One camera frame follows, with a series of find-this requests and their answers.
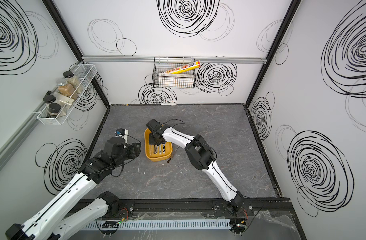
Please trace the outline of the yellow plastic storage box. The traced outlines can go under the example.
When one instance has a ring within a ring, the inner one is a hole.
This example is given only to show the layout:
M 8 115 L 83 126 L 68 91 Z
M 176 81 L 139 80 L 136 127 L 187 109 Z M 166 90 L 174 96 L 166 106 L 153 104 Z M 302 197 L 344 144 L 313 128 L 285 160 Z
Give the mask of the yellow plastic storage box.
M 146 129 L 144 132 L 146 157 L 152 162 L 168 160 L 173 153 L 172 143 L 166 142 L 165 144 L 161 144 L 159 146 L 152 145 L 150 144 L 150 134 L 151 131 L 149 129 Z

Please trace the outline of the black handle spoon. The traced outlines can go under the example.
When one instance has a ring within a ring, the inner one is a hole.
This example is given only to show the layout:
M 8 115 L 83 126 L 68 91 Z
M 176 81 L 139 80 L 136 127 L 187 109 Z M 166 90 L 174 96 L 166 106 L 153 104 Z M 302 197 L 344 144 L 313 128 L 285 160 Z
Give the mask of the black handle spoon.
M 170 156 L 170 158 L 168 159 L 168 161 L 167 161 L 167 164 L 168 163 L 170 163 L 170 161 L 173 159 L 173 157 L 175 156 L 175 154 L 176 154 L 176 152 L 177 152 L 177 150 L 179 149 L 180 147 L 179 146 L 177 146 L 174 150 L 173 150 L 173 152 L 172 152 L 172 154 L 171 154 L 171 156 Z

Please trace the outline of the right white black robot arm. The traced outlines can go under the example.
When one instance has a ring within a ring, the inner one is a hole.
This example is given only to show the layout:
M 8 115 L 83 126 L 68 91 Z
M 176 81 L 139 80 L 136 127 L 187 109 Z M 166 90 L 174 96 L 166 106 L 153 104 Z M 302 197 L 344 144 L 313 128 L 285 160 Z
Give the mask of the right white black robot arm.
M 244 204 L 243 194 L 232 185 L 217 164 L 217 153 L 203 136 L 191 136 L 175 130 L 168 124 L 161 124 L 155 119 L 146 124 L 151 131 L 156 145 L 172 143 L 183 148 L 190 163 L 204 172 L 219 190 L 222 198 L 234 211 L 239 212 Z

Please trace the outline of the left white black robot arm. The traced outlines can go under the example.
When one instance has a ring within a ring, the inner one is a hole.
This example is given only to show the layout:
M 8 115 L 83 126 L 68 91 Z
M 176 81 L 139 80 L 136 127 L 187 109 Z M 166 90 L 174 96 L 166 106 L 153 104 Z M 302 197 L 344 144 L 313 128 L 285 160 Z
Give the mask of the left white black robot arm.
M 119 198 L 106 191 L 92 203 L 71 216 L 70 210 L 116 168 L 136 159 L 141 151 L 139 140 L 128 142 L 128 135 L 118 133 L 105 147 L 85 161 L 72 180 L 37 214 L 24 224 L 13 224 L 5 233 L 9 240 L 66 240 L 90 222 L 101 217 L 115 217 L 122 207 Z

